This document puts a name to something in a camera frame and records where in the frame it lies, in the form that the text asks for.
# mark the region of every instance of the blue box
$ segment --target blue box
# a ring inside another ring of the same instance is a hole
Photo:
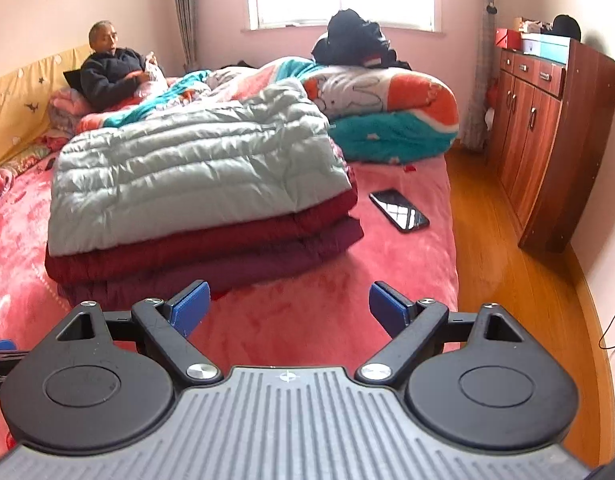
[[[523,54],[544,57],[557,63],[567,63],[571,38],[550,34],[521,34]]]

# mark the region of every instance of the black phone screen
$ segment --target black phone screen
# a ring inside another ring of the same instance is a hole
[[[428,218],[396,189],[370,193],[369,198],[403,233],[423,229],[430,225]]]

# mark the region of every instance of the pink bedsheet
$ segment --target pink bedsheet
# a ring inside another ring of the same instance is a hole
[[[29,349],[69,311],[44,268],[51,171],[46,161],[14,182],[0,200],[0,338]],[[353,370],[387,341],[367,306],[372,282],[406,296],[431,296],[457,309],[459,280],[449,180],[439,156],[400,166],[352,164],[363,240],[297,278],[254,285],[212,302],[190,340],[228,371],[243,365],[344,365]],[[430,218],[427,230],[400,234],[368,193],[396,187]],[[0,450],[6,427],[0,416]]]

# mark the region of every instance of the round black disc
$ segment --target round black disc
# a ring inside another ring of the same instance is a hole
[[[151,359],[111,342],[95,354],[78,355],[76,346],[69,354],[32,352],[3,384],[2,410],[17,441],[57,454],[110,450],[144,434],[169,409],[172,380]]]
[[[406,400],[444,438],[501,451],[558,442],[578,407],[564,370],[542,349],[514,343],[468,345],[425,361],[410,377]]]

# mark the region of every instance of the purple blanket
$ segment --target purple blanket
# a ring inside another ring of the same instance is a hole
[[[233,288],[301,274],[345,252],[363,235],[361,223],[348,216],[309,238],[195,264],[139,272],[121,280],[65,285],[59,291],[72,305],[95,300],[104,310],[129,310],[137,301],[153,296],[167,300],[194,280],[206,280],[214,296]]]

